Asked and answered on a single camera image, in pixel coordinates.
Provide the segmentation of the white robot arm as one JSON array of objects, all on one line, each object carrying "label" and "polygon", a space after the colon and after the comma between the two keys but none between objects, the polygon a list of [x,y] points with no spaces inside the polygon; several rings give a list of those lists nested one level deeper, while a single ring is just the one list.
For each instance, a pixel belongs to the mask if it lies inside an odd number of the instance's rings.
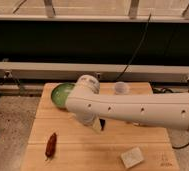
[{"label": "white robot arm", "polygon": [[189,132],[189,93],[107,95],[99,89],[95,77],[82,75],[66,99],[67,110],[84,125],[101,117]]}]

